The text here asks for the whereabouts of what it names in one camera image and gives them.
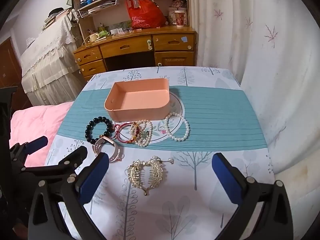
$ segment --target wooden door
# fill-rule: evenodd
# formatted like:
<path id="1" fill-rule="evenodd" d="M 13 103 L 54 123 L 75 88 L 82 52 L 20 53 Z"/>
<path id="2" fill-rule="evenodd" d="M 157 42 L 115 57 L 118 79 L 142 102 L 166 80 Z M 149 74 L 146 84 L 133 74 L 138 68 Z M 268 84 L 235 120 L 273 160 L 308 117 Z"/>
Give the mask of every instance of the wooden door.
<path id="1" fill-rule="evenodd" d="M 12 113 L 32 106 L 22 88 L 21 79 L 20 64 L 13 51 L 11 39 L 8 38 L 0 44 L 0 86 L 18 86 L 17 92 L 12 96 Z"/>
<path id="2" fill-rule="evenodd" d="M 156 52 L 157 66 L 193 66 L 193 51 Z"/>

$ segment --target pink plastic tray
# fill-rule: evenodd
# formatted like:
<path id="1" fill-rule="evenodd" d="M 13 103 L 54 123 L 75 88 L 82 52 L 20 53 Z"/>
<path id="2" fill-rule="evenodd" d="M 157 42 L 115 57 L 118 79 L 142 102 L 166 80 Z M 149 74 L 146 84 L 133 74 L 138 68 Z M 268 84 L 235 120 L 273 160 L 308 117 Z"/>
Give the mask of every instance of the pink plastic tray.
<path id="1" fill-rule="evenodd" d="M 166 78 L 115 82 L 104 103 L 115 122 L 161 120 L 170 110 Z"/>

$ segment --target red plastic bag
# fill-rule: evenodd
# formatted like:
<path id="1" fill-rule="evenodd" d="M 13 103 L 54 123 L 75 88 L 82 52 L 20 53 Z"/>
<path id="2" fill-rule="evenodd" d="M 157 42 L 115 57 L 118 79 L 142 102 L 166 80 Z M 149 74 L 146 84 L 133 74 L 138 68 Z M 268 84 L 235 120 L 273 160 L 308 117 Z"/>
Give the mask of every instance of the red plastic bag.
<path id="1" fill-rule="evenodd" d="M 128 0 L 126 0 L 126 5 L 130 19 L 132 20 L 131 27 L 133 29 L 147 29 L 164 26 L 166 18 L 153 1 L 139 0 L 140 6 L 138 8 L 134 7 L 132 0 L 129 1 L 131 7 L 128 6 Z"/>

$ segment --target black beaded bracelet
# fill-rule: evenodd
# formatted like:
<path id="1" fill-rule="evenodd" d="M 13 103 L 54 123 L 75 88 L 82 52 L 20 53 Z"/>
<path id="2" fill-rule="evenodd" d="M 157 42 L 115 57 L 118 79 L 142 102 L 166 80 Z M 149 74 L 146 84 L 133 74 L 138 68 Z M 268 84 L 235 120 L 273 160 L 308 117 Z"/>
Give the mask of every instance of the black beaded bracelet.
<path id="1" fill-rule="evenodd" d="M 96 141 L 98 141 L 99 138 L 92 139 L 90 136 L 91 130 L 93 130 L 93 127 L 100 122 L 104 122 L 107 125 L 106 131 L 103 133 L 104 136 L 109 137 L 110 134 L 113 132 L 112 123 L 110 120 L 106 117 L 99 116 L 98 118 L 94 118 L 93 121 L 90 121 L 87 125 L 87 129 L 85 130 L 85 137 L 88 142 L 91 144 L 95 144 Z"/>

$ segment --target blue sticker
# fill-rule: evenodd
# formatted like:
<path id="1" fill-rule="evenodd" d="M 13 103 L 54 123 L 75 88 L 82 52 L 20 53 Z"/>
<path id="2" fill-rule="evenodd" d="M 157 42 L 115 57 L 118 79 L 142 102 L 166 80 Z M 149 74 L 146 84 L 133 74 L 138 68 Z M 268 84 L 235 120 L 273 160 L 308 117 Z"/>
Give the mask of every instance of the blue sticker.
<path id="1" fill-rule="evenodd" d="M 181 40 L 182 40 L 183 42 L 188 42 L 188 38 L 187 38 L 187 37 L 182 37 Z"/>

